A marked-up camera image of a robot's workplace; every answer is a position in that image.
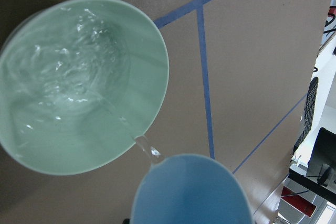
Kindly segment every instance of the keyboard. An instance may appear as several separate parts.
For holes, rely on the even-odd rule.
[[[297,147],[299,147],[299,145],[302,143],[302,141],[306,138],[306,136],[311,130],[311,126],[313,123],[313,117],[314,117],[314,108],[315,108],[315,100],[316,100],[318,84],[319,84],[318,77],[314,77],[310,82],[308,93],[307,93],[307,98],[306,98],[306,105],[304,106],[305,109],[303,110],[305,125],[303,128],[302,134],[299,136],[294,146],[295,150],[297,149]]]

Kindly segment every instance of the red object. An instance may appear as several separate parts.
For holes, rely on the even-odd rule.
[[[336,14],[336,6],[330,6],[330,9],[328,11],[328,15],[329,14]]]
[[[305,198],[302,198],[300,195],[283,197],[284,195],[291,194],[295,194],[295,192],[284,186],[282,189],[281,198],[301,213],[307,215],[308,217],[311,217],[315,212],[316,206],[311,202],[307,201]]]

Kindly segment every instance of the cable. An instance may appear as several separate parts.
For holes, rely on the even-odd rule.
[[[295,193],[295,194],[282,195],[282,197],[289,197],[289,196],[294,196],[294,195],[304,194],[304,193],[307,193],[307,192],[309,192],[309,190],[307,190],[307,191],[301,191],[301,192],[299,192],[299,193]]]
[[[322,175],[320,175],[320,176],[306,176],[306,175],[303,175],[303,177],[313,177],[313,178],[319,178],[319,177],[322,177]]]
[[[328,36],[329,33],[331,33],[331,32],[333,31],[333,29],[335,29],[335,28],[336,28],[336,25],[335,25],[331,30],[328,30],[328,31],[326,32],[327,36]]]
[[[307,175],[301,175],[299,174],[300,176],[302,177],[311,177],[311,178],[319,178],[319,177],[322,177],[322,175],[319,175],[319,176],[307,176]]]
[[[331,16],[332,17],[332,19],[330,20],[330,21],[325,21],[325,26],[324,27],[327,27],[327,26],[329,26],[331,23],[333,23],[333,21],[335,20],[335,18],[336,18],[336,15],[334,14],[334,13],[328,13],[328,16]]]
[[[288,220],[285,220],[285,219],[282,219],[282,220],[284,220],[284,221],[287,222],[288,224],[292,224],[292,223],[290,223]]]
[[[328,34],[328,33],[331,33],[332,31],[336,31],[336,29],[330,29],[330,30],[324,31],[323,33]]]

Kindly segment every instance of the white surface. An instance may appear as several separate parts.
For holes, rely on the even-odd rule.
[[[336,0],[331,0],[330,6],[334,6],[334,5],[336,5]],[[332,20],[332,17],[327,16],[327,21],[329,22],[331,20]],[[334,20],[330,25],[324,28],[324,31],[333,29],[335,25],[336,25],[336,22]],[[333,33],[334,32],[323,34],[321,44],[323,45],[332,36]]]
[[[329,91],[329,95],[327,101],[325,103],[327,106],[336,109],[336,78],[334,77],[334,81],[332,82],[331,89]]]
[[[333,51],[336,47],[336,36],[328,43],[324,50],[316,59],[315,66],[319,71],[313,73],[312,78],[319,78],[317,96],[315,101],[314,118],[311,126],[311,131],[314,131],[319,124],[322,116],[324,105],[326,104],[328,94],[336,72],[336,56]]]

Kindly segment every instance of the desk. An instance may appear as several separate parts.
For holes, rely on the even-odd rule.
[[[24,18],[61,1],[1,0],[0,43]],[[124,1],[153,20],[191,8],[160,24],[170,80],[147,136],[167,156],[215,156],[242,184],[257,222],[268,223],[330,0]],[[1,150],[0,222],[122,223],[148,169],[137,147],[102,168],[65,177],[27,170]]]
[[[335,47],[336,36],[333,36],[329,43],[323,47],[316,60],[315,66],[319,71],[312,75],[312,78],[319,78],[312,126],[305,140],[296,150],[296,158],[301,156],[300,162],[305,167],[308,167],[308,161],[320,128],[325,127],[329,131],[336,132],[334,121],[336,116],[336,80],[334,80],[336,57],[333,55]]]

